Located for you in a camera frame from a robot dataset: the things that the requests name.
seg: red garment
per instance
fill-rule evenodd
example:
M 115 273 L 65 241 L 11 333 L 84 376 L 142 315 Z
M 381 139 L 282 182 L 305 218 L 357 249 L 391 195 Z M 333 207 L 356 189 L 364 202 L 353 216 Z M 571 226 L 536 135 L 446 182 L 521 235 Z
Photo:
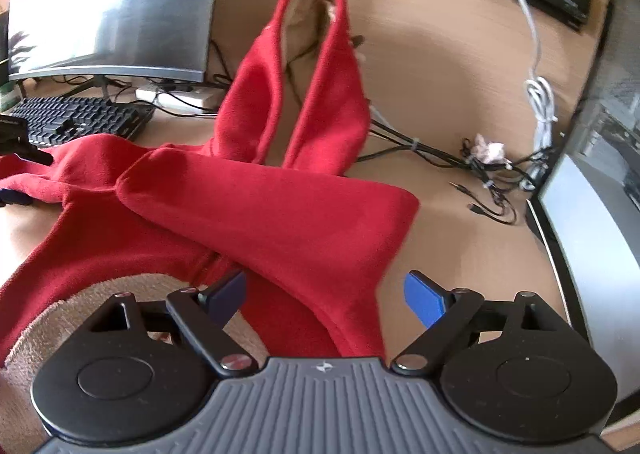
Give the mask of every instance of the red garment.
M 374 288 L 418 202 L 335 176 L 369 127 L 345 0 L 334 0 L 282 168 L 260 165 L 280 115 L 290 1 L 279 1 L 242 61 L 206 144 L 150 151 L 94 135 L 50 150 L 52 167 L 0 159 L 0 189 L 63 205 L 0 288 L 2 361 L 47 306 L 94 283 L 158 272 L 209 284 L 233 261 L 255 272 L 242 312 L 272 355 L 383 354 Z

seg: black frame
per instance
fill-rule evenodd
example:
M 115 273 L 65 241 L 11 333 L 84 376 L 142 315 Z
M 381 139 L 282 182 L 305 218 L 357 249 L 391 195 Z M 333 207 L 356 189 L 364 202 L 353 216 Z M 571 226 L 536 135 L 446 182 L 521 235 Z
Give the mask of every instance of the black frame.
M 571 272 L 569 271 L 569 267 L 564 260 L 564 255 L 562 253 L 560 243 L 558 242 L 558 238 L 556 237 L 556 234 L 553 231 L 553 227 L 551 226 L 551 222 L 549 221 L 542 203 L 540 202 L 540 192 L 546 186 L 546 183 L 551 176 L 559 158 L 564 154 L 567 142 L 569 141 L 569 136 L 571 136 L 575 124 L 577 123 L 578 117 L 582 113 L 584 103 L 588 97 L 588 92 L 591 88 L 591 85 L 593 84 L 596 75 L 596 65 L 602 57 L 604 46 L 607 41 L 607 36 L 609 35 L 609 27 L 613 16 L 614 2 L 615 0 L 609 0 L 609 4 L 607 5 L 604 25 L 600 33 L 600 41 L 598 42 L 598 47 L 593 56 L 593 60 L 591 61 L 591 69 L 589 71 L 587 81 L 584 83 L 584 87 L 582 88 L 580 100 L 578 100 L 578 104 L 576 105 L 574 113 L 571 117 L 569 129 L 567 130 L 566 136 L 564 138 L 564 143 L 561 148 L 558 149 L 558 151 L 556 151 L 550 157 L 548 170 L 542 177 L 539 186 L 536 188 L 535 192 L 527 202 L 526 214 L 527 225 L 532 230 L 532 232 L 543 242 L 546 249 L 548 250 L 550 256 L 549 259 L 551 260 L 554 271 L 556 272 L 556 277 L 558 278 L 558 283 L 560 284 L 560 288 L 562 290 L 562 299 L 564 300 L 567 317 L 569 318 L 569 321 L 574 330 L 576 330 L 580 335 L 582 335 L 585 340 L 589 341 L 590 343 L 591 341 L 587 332 L 586 323 L 584 321 L 584 315 L 582 314 L 582 308 L 580 307 L 578 294 L 575 290 L 574 280 L 571 276 Z M 630 394 L 628 397 L 626 397 L 621 402 L 618 402 L 613 407 L 609 420 L 607 420 L 607 425 L 622 420 L 639 408 L 640 387 L 638 388 L 638 390 L 633 392 L 633 394 Z

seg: monitor screen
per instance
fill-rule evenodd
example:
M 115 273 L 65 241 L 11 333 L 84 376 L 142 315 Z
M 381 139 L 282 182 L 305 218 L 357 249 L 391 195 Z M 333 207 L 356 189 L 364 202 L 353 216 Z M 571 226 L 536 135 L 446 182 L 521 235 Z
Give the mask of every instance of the monitor screen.
M 137 75 L 201 82 L 214 0 L 11 0 L 12 80 Z
M 616 376 L 618 421 L 640 408 L 640 0 L 609 0 L 566 144 L 535 198 L 568 316 Z

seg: white logo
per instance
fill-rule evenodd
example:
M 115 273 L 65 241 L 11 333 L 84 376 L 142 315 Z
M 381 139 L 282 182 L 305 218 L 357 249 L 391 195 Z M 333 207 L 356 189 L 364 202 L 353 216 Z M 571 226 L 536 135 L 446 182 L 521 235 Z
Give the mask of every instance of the white logo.
M 318 371 L 322 371 L 322 373 L 326 373 L 327 371 L 331 371 L 332 369 L 334 369 L 334 366 L 329 362 L 327 362 L 326 360 L 323 360 L 322 364 L 318 364 L 316 366 L 316 369 Z

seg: black keyboard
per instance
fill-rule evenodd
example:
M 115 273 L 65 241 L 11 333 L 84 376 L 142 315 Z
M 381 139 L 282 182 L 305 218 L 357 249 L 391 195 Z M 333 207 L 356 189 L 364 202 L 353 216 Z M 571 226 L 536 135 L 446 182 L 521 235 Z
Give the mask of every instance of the black keyboard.
M 29 141 L 36 147 L 51 147 L 71 140 L 108 133 L 129 140 L 135 138 L 154 114 L 144 104 L 114 104 L 87 97 L 28 98 L 11 115 L 29 123 Z

